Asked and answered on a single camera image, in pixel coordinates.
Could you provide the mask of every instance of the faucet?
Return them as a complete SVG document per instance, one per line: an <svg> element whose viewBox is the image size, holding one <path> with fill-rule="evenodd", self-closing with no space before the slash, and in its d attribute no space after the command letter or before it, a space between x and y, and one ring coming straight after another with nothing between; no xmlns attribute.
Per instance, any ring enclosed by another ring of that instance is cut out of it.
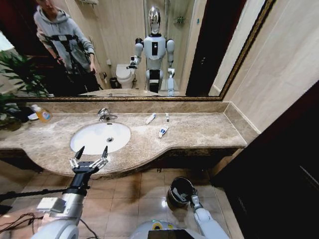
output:
<svg viewBox="0 0 319 239"><path fill-rule="evenodd" d="M98 116L100 117L99 121L115 120L118 118L115 115L111 115L110 111L107 108L100 109L98 112Z"/></svg>

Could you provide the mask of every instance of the trash can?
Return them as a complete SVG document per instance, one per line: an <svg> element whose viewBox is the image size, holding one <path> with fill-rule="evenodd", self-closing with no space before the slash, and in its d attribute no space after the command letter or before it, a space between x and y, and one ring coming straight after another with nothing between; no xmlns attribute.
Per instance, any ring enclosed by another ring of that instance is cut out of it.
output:
<svg viewBox="0 0 319 239"><path fill-rule="evenodd" d="M120 89L121 88L121 84L120 82L118 82L118 79L116 77L112 77L110 79L110 84L112 89Z"/></svg>
<svg viewBox="0 0 319 239"><path fill-rule="evenodd" d="M192 183L184 177L177 177L173 180L167 192L169 202L178 208L188 204L192 195L197 195L197 190Z"/></svg>

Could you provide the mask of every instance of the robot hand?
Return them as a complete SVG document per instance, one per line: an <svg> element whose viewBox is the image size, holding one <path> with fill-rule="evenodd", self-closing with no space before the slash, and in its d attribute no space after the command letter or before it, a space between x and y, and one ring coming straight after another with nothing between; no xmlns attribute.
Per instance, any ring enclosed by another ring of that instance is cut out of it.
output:
<svg viewBox="0 0 319 239"><path fill-rule="evenodd" d="M130 64L126 69L137 69L140 61L138 56L131 56Z"/></svg>

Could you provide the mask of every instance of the soap bottle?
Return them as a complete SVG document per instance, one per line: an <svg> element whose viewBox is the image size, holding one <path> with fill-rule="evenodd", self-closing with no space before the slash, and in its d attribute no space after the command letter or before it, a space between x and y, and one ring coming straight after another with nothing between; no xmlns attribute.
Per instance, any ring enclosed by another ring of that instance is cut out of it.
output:
<svg viewBox="0 0 319 239"><path fill-rule="evenodd" d="M32 105L31 107L42 122L48 122L52 118L52 114L49 111L39 107L38 105Z"/></svg>

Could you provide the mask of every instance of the gold mirror frame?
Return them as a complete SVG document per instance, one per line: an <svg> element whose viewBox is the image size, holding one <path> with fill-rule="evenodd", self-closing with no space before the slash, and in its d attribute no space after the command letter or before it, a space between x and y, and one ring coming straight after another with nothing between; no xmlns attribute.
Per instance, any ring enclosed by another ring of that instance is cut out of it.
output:
<svg viewBox="0 0 319 239"><path fill-rule="evenodd" d="M272 6L276 0L265 0L258 17L241 49L236 62L230 71L226 83L219 96L209 97L21 97L13 102L107 102L107 101L222 101L252 47L260 29L262 28Z"/></svg>

